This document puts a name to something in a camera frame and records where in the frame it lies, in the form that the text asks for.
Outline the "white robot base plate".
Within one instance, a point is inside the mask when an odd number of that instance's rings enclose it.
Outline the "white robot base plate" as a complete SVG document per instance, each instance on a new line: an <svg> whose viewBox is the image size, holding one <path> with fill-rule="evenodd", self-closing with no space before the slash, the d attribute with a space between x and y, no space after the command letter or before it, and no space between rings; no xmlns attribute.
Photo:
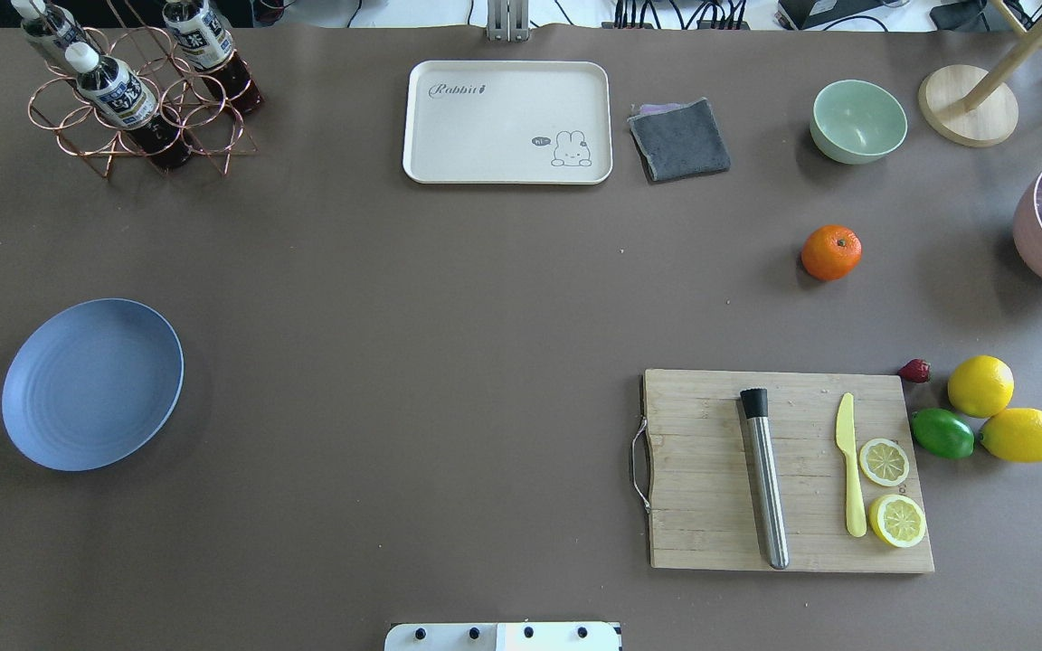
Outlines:
<svg viewBox="0 0 1042 651"><path fill-rule="evenodd" d="M402 623L384 635L384 650L620 650L619 623L522 621Z"/></svg>

